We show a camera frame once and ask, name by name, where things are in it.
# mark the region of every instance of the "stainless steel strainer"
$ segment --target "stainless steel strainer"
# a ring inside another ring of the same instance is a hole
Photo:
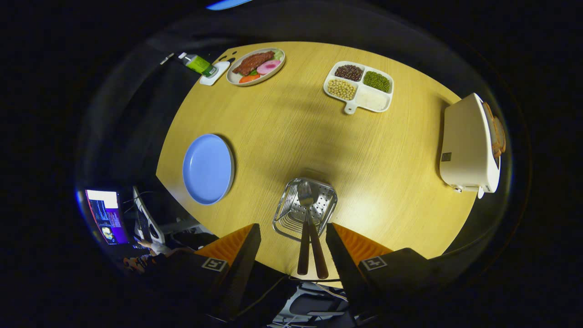
[[[293,240],[301,241],[301,228],[305,218],[305,209],[300,206],[297,198],[297,186],[308,181],[318,188],[318,201],[311,206],[311,217],[314,220],[318,236],[322,235],[326,228],[326,223],[330,220],[338,196],[336,191],[329,184],[321,183],[306,177],[296,178],[288,182],[279,200],[278,208],[273,216],[273,229],[275,232]]]

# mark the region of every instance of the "steak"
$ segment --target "steak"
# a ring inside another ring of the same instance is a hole
[[[235,68],[233,73],[249,75],[249,73],[251,73],[251,71],[253,71],[255,68],[258,68],[261,64],[273,58],[273,55],[275,55],[273,51],[251,55],[243,59],[241,65]]]

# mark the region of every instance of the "wooden table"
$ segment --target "wooden table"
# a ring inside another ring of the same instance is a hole
[[[298,276],[300,243],[277,234],[272,218],[286,183],[301,176],[335,188],[338,205],[330,222],[393,250],[411,247],[426,258],[443,254],[476,197],[455,193],[439,175],[442,113],[460,98],[400,62],[333,44],[262,43],[223,55],[238,59],[267,47],[281,48],[287,57],[271,79],[241,88],[222,76],[212,87],[196,83],[184,99],[156,172],[168,191],[219,237],[259,223],[262,241],[256,259],[295,277],[317,279],[313,257],[308,275]],[[349,116],[343,113],[344,103],[324,93],[326,74],[343,60],[393,77],[395,93],[388,111],[358,108]],[[206,133],[225,137],[236,162],[230,192],[210,206],[196,203],[182,180],[186,150]],[[329,279],[338,278],[325,232],[321,242]]]

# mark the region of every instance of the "bottle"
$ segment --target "bottle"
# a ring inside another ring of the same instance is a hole
[[[204,60],[204,58],[198,55],[189,55],[187,53],[181,53],[178,56],[178,59],[180,59],[186,67],[206,76],[207,78],[210,78],[218,71],[216,67],[214,67],[209,62]]]

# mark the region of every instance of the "monitor screen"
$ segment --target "monitor screen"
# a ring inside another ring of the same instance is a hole
[[[129,243],[115,191],[85,190],[89,209],[101,235],[110,245]]]

